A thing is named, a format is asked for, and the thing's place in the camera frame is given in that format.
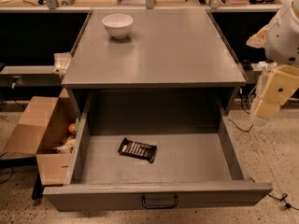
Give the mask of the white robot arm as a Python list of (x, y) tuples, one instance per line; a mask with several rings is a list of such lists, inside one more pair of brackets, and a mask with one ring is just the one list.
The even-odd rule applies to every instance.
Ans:
[(264, 49), (265, 57), (278, 64), (259, 76), (250, 107), (250, 122), (263, 126), (299, 89), (299, 0), (287, 0), (246, 45)]

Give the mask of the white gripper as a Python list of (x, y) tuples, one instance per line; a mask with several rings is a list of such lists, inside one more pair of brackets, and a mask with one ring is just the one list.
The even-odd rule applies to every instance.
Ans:
[[(269, 25), (266, 24), (247, 40), (246, 45), (263, 49), (268, 30)], [(267, 119), (259, 116), (274, 116), (299, 89), (299, 68), (287, 64), (277, 66), (276, 62), (252, 65), (254, 71), (261, 71), (250, 107), (249, 120), (253, 125), (265, 125)]]

